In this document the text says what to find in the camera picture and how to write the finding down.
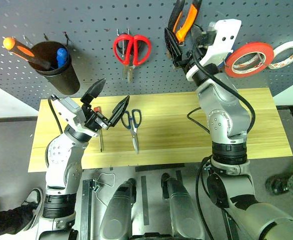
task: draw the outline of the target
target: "red scissors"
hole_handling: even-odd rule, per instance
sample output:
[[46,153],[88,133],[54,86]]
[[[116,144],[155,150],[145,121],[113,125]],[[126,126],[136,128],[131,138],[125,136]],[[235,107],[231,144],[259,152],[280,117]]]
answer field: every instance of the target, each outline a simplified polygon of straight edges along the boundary
[[[147,45],[146,55],[139,60],[139,49],[140,42]],[[119,42],[122,42],[122,58],[119,56],[117,49],[119,50]],[[113,51],[115,57],[123,64],[123,79],[127,76],[127,80],[130,83],[132,81],[133,70],[136,66],[143,64],[149,57],[151,53],[151,42],[149,39],[143,35],[130,35],[121,34],[119,35],[113,43]]]

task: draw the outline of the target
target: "white tape roll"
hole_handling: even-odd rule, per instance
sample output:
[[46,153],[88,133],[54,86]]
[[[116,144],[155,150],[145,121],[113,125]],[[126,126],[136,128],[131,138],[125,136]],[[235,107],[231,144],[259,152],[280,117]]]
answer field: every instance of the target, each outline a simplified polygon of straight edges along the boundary
[[[293,49],[293,41],[288,41],[286,43],[283,43],[282,45],[280,45],[276,49],[274,49],[273,50],[274,51],[274,58],[277,55],[279,55],[280,53],[282,53],[288,49]],[[280,69],[280,68],[283,68],[283,67],[289,65],[292,62],[293,62],[293,54],[283,61],[269,64],[268,68],[269,69]]]

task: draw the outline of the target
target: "pegboard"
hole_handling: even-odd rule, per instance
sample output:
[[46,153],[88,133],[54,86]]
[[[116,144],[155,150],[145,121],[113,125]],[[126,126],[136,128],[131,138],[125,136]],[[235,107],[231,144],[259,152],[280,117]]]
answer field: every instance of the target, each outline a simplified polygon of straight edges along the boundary
[[[4,37],[15,36],[34,44],[52,40],[71,42],[68,50],[81,87],[73,97],[81,97],[96,80],[106,78],[101,96],[190,92],[196,89],[181,69],[173,69],[166,56],[164,28],[175,0],[0,0],[0,88],[39,109],[40,99],[60,94],[29,64],[9,55],[2,47]],[[185,3],[183,18],[190,0]],[[266,42],[274,48],[293,41],[293,0],[203,0],[196,23],[207,29],[212,21],[239,19],[242,27],[234,49],[248,42]],[[147,62],[134,70],[132,83],[122,80],[122,65],[112,44],[116,30],[148,37],[152,52]],[[192,46],[183,47],[186,51]],[[293,63],[278,70],[266,69],[245,78],[233,78],[237,88],[270,87],[273,95],[293,84]]]

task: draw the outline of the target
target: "orange pliers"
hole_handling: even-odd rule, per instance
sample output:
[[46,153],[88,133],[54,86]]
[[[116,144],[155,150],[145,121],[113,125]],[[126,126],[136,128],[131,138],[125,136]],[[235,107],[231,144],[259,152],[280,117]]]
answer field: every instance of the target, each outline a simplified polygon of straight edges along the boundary
[[179,43],[181,43],[185,40],[185,37],[186,37],[188,31],[190,30],[194,21],[197,18],[199,9],[201,7],[201,3],[202,3],[202,0],[192,0],[192,4],[191,4],[191,7],[188,11],[186,20],[185,20],[182,28],[176,32],[178,22],[182,16],[182,10],[185,5],[185,0],[177,0],[176,1],[175,6],[172,10],[171,16],[169,18],[167,28],[169,30],[171,30],[173,33],[176,32],[175,36],[176,36]]

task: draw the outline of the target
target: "tool holder cup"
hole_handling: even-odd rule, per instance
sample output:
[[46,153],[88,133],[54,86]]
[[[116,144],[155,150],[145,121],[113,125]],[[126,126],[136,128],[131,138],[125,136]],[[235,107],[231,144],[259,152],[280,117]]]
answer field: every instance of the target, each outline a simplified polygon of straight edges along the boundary
[[66,63],[58,68],[57,51],[66,47],[56,41],[43,41],[32,47],[37,55],[51,63],[51,68],[46,70],[39,65],[28,62],[29,65],[40,75],[44,76],[60,93],[64,95],[75,94],[80,89],[80,83],[72,66],[69,55]]

